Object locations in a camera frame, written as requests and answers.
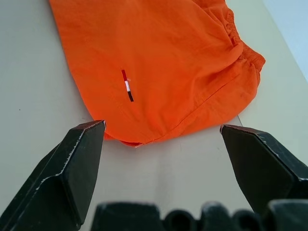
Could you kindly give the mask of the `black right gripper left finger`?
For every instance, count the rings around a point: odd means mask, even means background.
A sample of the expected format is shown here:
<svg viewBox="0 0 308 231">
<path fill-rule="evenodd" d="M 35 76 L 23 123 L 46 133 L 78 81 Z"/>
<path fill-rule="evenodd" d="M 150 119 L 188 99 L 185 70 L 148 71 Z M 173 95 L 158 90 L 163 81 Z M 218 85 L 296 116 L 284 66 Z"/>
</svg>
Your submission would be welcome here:
<svg viewBox="0 0 308 231">
<path fill-rule="evenodd" d="M 98 176 L 105 121 L 68 131 L 0 216 L 0 231 L 79 231 Z"/>
</svg>

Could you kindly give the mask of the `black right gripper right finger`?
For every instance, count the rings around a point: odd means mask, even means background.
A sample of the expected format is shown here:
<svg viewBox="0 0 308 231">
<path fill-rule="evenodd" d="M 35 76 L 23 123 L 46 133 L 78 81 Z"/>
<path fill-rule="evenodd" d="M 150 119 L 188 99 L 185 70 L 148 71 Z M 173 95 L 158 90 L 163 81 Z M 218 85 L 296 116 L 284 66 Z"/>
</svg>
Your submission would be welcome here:
<svg viewBox="0 0 308 231">
<path fill-rule="evenodd" d="M 267 132 L 222 125 L 236 180 L 252 210 L 263 213 L 271 200 L 308 199 L 308 166 Z"/>
</svg>

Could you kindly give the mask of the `orange elastic-waist garment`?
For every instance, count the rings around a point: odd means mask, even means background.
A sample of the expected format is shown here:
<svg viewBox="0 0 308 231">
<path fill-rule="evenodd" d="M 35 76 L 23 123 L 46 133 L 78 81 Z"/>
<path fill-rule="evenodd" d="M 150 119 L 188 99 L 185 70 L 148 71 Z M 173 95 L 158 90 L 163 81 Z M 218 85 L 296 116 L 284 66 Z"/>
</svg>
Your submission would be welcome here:
<svg viewBox="0 0 308 231">
<path fill-rule="evenodd" d="M 72 77 L 105 139 L 138 147 L 232 120 L 264 57 L 225 0 L 49 0 Z"/>
</svg>

